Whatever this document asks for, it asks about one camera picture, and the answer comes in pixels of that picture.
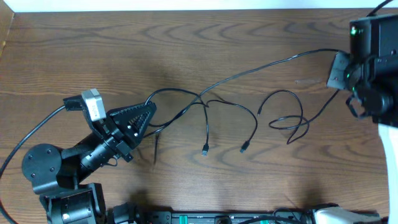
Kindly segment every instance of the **wooden table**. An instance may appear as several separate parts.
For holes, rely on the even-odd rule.
[[[62,99],[97,88],[107,110],[143,102],[159,88],[201,92],[218,80],[300,52],[349,50],[348,22],[368,10],[79,12],[17,14],[0,63],[0,161]],[[334,53],[318,53],[230,81],[215,94],[254,112],[267,94],[294,91],[311,118],[334,90],[325,88]],[[355,120],[340,93],[310,127],[286,145],[288,131],[268,122],[299,114],[296,100],[271,98],[249,149],[239,148],[254,121],[228,105],[192,108],[134,151],[135,160],[98,169],[84,181],[103,186],[109,207],[132,201],[174,210],[264,211],[334,202],[388,215],[387,171],[377,125]],[[192,96],[154,98],[154,122],[167,121]],[[21,223],[45,223],[38,196],[21,172],[27,150],[42,142],[71,147],[90,130],[80,112],[61,112],[29,139],[1,179],[1,199]]]

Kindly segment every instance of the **white backdrop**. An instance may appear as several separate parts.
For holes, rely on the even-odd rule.
[[[14,12],[374,8],[383,0],[4,0]],[[398,7],[393,1],[387,7]]]

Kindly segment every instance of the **wooden tabletop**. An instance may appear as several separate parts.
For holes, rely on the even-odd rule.
[[[0,62],[0,162],[63,98],[97,88],[109,110],[141,103],[159,88],[199,93],[236,73],[308,50],[349,51],[348,23],[368,11],[16,14]],[[311,118],[334,92],[325,88],[333,56],[322,52],[275,65],[222,84],[204,99],[220,95],[256,112],[267,94],[287,89]],[[132,162],[100,168],[84,183],[102,184],[108,208],[131,201],[176,211],[265,211],[334,202],[385,216],[387,171],[377,125],[354,119],[345,106],[348,96],[339,93],[304,138],[286,145],[290,131],[271,129],[268,122],[299,114],[299,105],[287,93],[276,95],[258,117],[244,154],[239,149],[254,128],[250,114],[210,105],[207,157],[201,155],[203,109],[192,107],[160,135],[156,163],[154,138],[147,138]],[[169,120],[191,100],[181,93],[156,96],[153,122]],[[18,222],[46,221],[21,172],[27,150],[43,142],[68,148],[89,133],[81,112],[61,112],[15,155],[0,187],[2,203]]]

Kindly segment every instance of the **green component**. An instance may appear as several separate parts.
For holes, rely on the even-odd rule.
[[[358,30],[355,27],[351,27],[351,35],[355,35]]]
[[[180,224],[188,224],[188,216],[180,215]]]

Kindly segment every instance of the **cable end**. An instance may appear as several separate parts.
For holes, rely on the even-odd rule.
[[[250,141],[248,141],[248,140],[245,141],[245,142],[243,143],[243,145],[242,145],[241,153],[244,153],[244,152],[248,149],[249,145],[250,145]]]
[[[207,156],[207,152],[209,151],[209,144],[205,144],[204,146],[203,146],[203,149],[201,150],[201,154],[203,155],[203,156]]]

